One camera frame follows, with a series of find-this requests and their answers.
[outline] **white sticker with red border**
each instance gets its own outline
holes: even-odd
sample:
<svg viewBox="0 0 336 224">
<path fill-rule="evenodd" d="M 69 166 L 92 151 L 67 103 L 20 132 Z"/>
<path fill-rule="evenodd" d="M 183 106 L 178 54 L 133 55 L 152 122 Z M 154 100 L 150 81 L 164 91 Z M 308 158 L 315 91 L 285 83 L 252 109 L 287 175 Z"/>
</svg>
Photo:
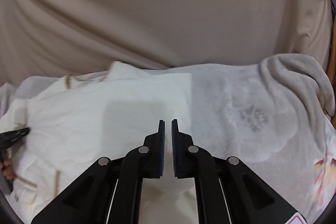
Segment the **white sticker with red border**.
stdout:
<svg viewBox="0 0 336 224">
<path fill-rule="evenodd" d="M 286 224 L 307 224 L 307 222 L 300 213 L 296 213 L 286 222 Z"/>
</svg>

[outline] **label sticker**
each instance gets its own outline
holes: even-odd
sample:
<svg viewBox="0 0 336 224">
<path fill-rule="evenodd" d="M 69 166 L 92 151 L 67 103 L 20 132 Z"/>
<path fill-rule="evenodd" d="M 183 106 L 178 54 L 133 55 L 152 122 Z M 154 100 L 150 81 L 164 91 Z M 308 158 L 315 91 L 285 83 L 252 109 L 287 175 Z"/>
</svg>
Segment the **label sticker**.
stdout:
<svg viewBox="0 0 336 224">
<path fill-rule="evenodd" d="M 300 213 L 296 213 L 286 222 L 286 224 L 307 224 L 307 222 Z"/>
</svg>

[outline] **finger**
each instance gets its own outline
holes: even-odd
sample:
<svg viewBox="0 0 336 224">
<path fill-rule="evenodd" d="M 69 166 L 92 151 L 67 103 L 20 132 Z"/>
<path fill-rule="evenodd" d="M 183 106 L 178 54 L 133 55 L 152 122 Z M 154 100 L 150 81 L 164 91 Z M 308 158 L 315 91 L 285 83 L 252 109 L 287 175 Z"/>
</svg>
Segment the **finger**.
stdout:
<svg viewBox="0 0 336 224">
<path fill-rule="evenodd" d="M 12 167 L 7 167 L 7 168 L 3 171 L 3 175 L 4 175 L 4 177 L 9 176 L 11 173 L 13 173 L 13 169 L 12 169 Z"/>
<path fill-rule="evenodd" d="M 8 180 L 14 179 L 14 173 L 11 173 L 9 176 L 6 177 L 6 179 Z"/>
<path fill-rule="evenodd" d="M 3 164 L 4 164 L 4 166 L 10 166 L 10 165 L 12 165 L 12 160 L 8 159 L 8 158 L 4 159 Z"/>
</svg>

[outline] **black handheld tool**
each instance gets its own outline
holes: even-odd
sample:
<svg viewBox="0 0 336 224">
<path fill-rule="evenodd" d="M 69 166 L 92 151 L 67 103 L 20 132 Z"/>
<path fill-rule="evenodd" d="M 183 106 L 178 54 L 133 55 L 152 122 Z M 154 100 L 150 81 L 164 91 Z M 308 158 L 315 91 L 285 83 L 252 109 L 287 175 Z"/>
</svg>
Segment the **black handheld tool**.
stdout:
<svg viewBox="0 0 336 224">
<path fill-rule="evenodd" d="M 165 123 L 123 158 L 102 157 L 60 193 L 32 224 L 137 224 L 143 178 L 163 174 Z"/>
<path fill-rule="evenodd" d="M 195 146 L 177 120 L 172 144 L 175 177 L 195 180 L 199 224 L 285 224 L 298 213 L 238 158 Z"/>
<path fill-rule="evenodd" d="M 6 150 L 15 145 L 23 137 L 27 136 L 30 132 L 29 128 L 23 128 L 19 130 L 9 131 L 0 134 L 0 162 L 3 162 L 6 158 Z M 7 180 L 1 171 L 0 183 L 2 186 L 2 192 L 4 194 L 10 194 L 13 191 L 13 181 Z"/>
</svg>

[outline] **round metal pin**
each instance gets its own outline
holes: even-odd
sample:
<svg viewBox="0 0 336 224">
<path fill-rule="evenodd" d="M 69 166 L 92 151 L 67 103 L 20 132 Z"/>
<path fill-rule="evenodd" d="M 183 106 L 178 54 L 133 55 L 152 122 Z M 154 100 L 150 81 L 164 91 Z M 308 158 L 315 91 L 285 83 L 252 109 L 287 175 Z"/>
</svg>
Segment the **round metal pin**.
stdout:
<svg viewBox="0 0 336 224">
<path fill-rule="evenodd" d="M 197 146 L 194 146 L 194 145 L 189 146 L 189 147 L 188 147 L 188 151 L 189 151 L 190 153 L 197 153 L 197 152 L 198 152 L 198 147 L 197 147 Z"/>
<path fill-rule="evenodd" d="M 106 164 L 108 164 L 109 163 L 109 159 L 108 158 L 100 158 L 99 160 L 98 160 L 98 164 L 99 165 L 106 165 Z"/>
<path fill-rule="evenodd" d="M 229 163 L 233 164 L 233 165 L 237 165 L 239 163 L 239 159 L 236 157 L 230 157 L 229 158 Z"/>
<path fill-rule="evenodd" d="M 149 148 L 147 146 L 142 146 L 138 150 L 141 154 L 145 154 L 149 151 Z"/>
</svg>

